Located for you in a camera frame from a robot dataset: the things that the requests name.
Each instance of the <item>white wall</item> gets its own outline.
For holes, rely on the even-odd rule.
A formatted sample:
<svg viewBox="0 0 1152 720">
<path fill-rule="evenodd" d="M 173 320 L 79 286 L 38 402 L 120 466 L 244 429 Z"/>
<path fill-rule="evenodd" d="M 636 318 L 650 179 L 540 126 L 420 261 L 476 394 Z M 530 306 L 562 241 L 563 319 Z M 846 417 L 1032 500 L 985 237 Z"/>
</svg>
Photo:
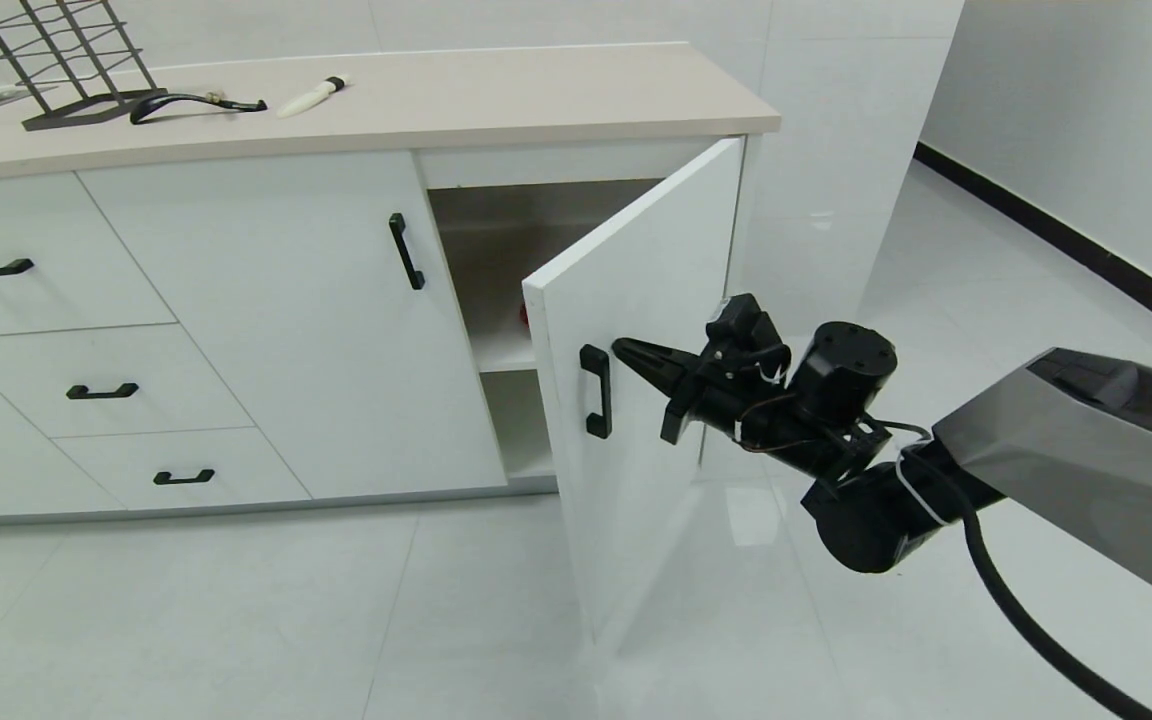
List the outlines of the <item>white wall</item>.
<svg viewBox="0 0 1152 720">
<path fill-rule="evenodd" d="M 1152 274 L 1152 0 L 969 0 L 923 141 Z"/>
<path fill-rule="evenodd" d="M 783 332 L 847 318 L 963 0 L 114 0 L 150 67 L 270 56 L 688 40 L 785 114 L 764 143 L 744 286 Z"/>
</svg>

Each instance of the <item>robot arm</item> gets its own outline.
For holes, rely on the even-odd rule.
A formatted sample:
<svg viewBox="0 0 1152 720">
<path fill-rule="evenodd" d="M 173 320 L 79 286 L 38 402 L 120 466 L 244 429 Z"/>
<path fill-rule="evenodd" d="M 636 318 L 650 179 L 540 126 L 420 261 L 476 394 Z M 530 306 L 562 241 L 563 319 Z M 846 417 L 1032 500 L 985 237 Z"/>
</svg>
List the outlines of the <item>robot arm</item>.
<svg viewBox="0 0 1152 720">
<path fill-rule="evenodd" d="M 621 338 L 617 358 L 666 397 L 660 437 L 690 420 L 810 475 L 801 502 L 847 568 L 887 571 L 963 520 L 969 550 L 1021 634 L 1121 717 L 1152 717 L 1068 655 L 1006 591 L 975 517 L 1006 497 L 1152 584 L 1152 369 L 1053 348 L 933 425 L 897 462 L 873 464 L 890 429 L 867 414 L 896 348 L 850 323 L 820 325 L 794 376 L 758 301 L 723 302 L 702 354 Z"/>
</svg>

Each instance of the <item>white tile floor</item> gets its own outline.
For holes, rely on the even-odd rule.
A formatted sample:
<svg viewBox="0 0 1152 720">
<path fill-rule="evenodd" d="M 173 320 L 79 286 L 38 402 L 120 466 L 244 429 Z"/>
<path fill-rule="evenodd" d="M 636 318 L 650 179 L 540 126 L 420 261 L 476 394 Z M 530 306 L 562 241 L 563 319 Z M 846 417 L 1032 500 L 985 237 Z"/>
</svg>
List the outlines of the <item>white tile floor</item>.
<svg viewBox="0 0 1152 720">
<path fill-rule="evenodd" d="M 915 165 L 861 321 L 931 423 L 1061 343 L 1152 364 L 1152 316 Z M 801 347 L 801 340 L 796 342 Z M 948 530 L 840 568 L 806 480 L 707 449 L 611 659 L 579 645 L 556 497 L 0 528 L 0 719 L 1100 719 L 1011 632 Z M 1015 503 L 984 515 L 1034 615 L 1152 705 L 1152 589 Z"/>
</svg>

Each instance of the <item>black metal rack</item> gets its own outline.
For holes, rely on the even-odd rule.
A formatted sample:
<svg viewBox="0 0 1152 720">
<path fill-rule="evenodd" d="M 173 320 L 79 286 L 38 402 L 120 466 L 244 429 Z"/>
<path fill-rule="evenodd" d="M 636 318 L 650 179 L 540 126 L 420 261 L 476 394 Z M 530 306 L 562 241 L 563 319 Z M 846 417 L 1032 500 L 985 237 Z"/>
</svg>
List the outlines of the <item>black metal rack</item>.
<svg viewBox="0 0 1152 720">
<path fill-rule="evenodd" d="M 40 115 L 21 123 L 28 131 L 101 123 L 128 113 L 142 97 L 164 92 L 109 0 L 3 0 L 1 5 L 18 5 L 18 12 L 0 18 L 0 60 L 12 65 L 20 77 L 15 85 L 25 88 L 41 108 Z M 115 85 L 111 70 L 128 61 L 141 74 L 124 81 L 124 88 L 142 81 L 143 88 Z M 54 108 L 44 92 L 58 85 L 74 88 L 78 100 Z"/>
</svg>

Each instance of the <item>countertop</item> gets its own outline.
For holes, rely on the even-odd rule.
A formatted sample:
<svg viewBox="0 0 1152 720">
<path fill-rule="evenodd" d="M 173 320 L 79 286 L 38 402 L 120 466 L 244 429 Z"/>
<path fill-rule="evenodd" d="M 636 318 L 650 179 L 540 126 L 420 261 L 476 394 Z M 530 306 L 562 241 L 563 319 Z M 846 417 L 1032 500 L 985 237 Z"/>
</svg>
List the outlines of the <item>countertop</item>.
<svg viewBox="0 0 1152 720">
<path fill-rule="evenodd" d="M 323 78 L 353 84 L 296 118 L 285 101 Z M 31 99 L 0 108 L 0 179 L 179 160 L 302 152 L 480 147 L 775 132 L 780 114 L 685 44 L 462 50 L 191 65 L 152 71 L 170 91 L 264 99 L 264 113 L 196 103 L 26 132 Z M 65 104 L 67 88 L 47 97 Z"/>
</svg>

